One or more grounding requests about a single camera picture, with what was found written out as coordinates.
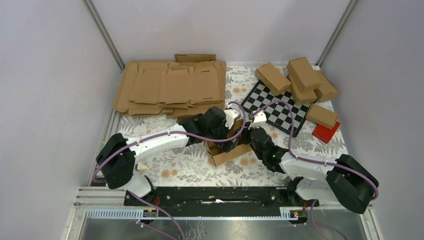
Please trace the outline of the brown cardboard box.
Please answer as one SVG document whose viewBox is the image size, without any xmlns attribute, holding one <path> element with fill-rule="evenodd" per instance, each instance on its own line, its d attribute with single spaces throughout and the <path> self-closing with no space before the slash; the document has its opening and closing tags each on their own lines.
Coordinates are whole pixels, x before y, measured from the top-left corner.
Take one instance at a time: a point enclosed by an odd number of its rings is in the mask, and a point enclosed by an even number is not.
<svg viewBox="0 0 424 240">
<path fill-rule="evenodd" d="M 207 150 L 208 163 L 215 167 L 252 151 L 249 144 L 244 144 L 243 133 L 227 142 L 214 143 L 207 141 L 204 146 Z"/>
</svg>

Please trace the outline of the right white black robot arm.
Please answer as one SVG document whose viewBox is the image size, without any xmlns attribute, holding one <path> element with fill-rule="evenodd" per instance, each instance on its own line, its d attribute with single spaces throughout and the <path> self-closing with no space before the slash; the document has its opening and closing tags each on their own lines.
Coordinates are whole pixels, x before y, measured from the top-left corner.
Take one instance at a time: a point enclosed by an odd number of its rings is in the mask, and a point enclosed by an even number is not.
<svg viewBox="0 0 424 240">
<path fill-rule="evenodd" d="M 347 210 L 363 214 L 379 196 L 377 179 L 348 154 L 321 160 L 295 155 L 276 145 L 262 127 L 243 131 L 243 141 L 270 171 L 287 176 L 287 201 L 299 206 L 304 201 L 341 204 Z"/>
</svg>

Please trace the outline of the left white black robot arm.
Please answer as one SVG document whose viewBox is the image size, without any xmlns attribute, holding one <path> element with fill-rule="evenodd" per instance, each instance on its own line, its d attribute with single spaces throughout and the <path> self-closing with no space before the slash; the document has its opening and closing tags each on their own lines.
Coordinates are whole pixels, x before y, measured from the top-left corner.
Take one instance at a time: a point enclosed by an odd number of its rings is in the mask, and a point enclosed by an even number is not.
<svg viewBox="0 0 424 240">
<path fill-rule="evenodd" d="M 96 158 L 96 171 L 102 173 L 110 189 L 132 192 L 142 205 L 148 206 L 154 202 L 155 192 L 148 178 L 135 169 L 139 162 L 171 149 L 223 140 L 240 117 L 235 109 L 212 107 L 156 133 L 130 138 L 114 134 Z"/>
</svg>

